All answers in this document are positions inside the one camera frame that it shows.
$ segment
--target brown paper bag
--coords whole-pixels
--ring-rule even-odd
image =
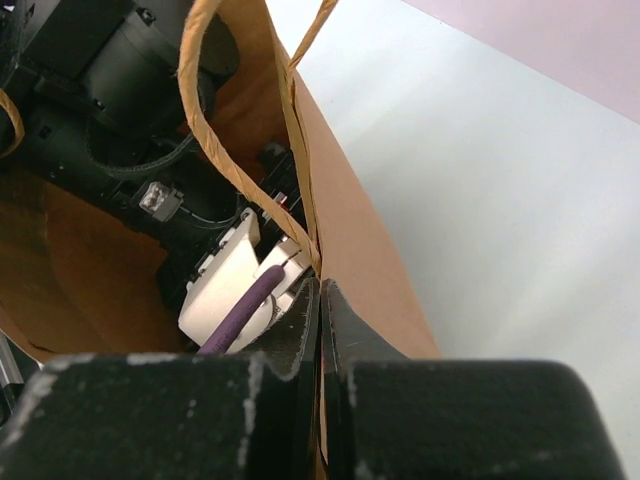
[[[203,150],[389,343],[411,357],[438,356],[388,233],[295,71],[335,0],[323,2],[291,61],[262,0],[220,3],[194,2],[178,72]],[[212,129],[194,95],[194,71],[215,11],[236,39],[241,67],[218,94]],[[310,234],[240,168],[248,170],[274,139],[295,154]],[[180,351],[177,322],[154,282],[164,255],[153,240],[51,185],[19,171],[0,175],[0,328],[40,361],[86,351]]]

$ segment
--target purple cable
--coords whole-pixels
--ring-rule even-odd
[[[229,350],[253,314],[282,280],[284,280],[284,268],[280,265],[268,268],[238,300],[218,328],[200,347],[198,353],[225,353]]]

